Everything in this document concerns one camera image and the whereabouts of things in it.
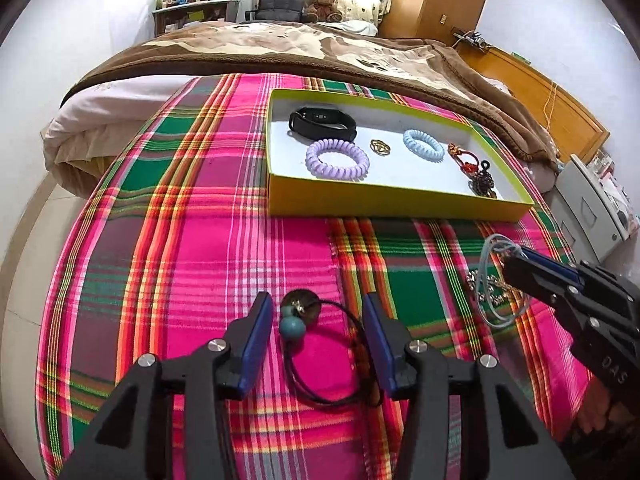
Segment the right hand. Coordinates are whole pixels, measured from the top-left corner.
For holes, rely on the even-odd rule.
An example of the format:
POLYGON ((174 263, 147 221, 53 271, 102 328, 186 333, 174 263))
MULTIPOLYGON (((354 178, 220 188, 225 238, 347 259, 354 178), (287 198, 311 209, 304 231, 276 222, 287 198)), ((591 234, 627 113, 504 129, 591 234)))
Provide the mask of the right hand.
POLYGON ((608 422, 623 425, 636 418, 623 404, 613 401, 608 388, 597 377, 590 379, 576 415, 579 428, 585 433, 601 431, 608 422))

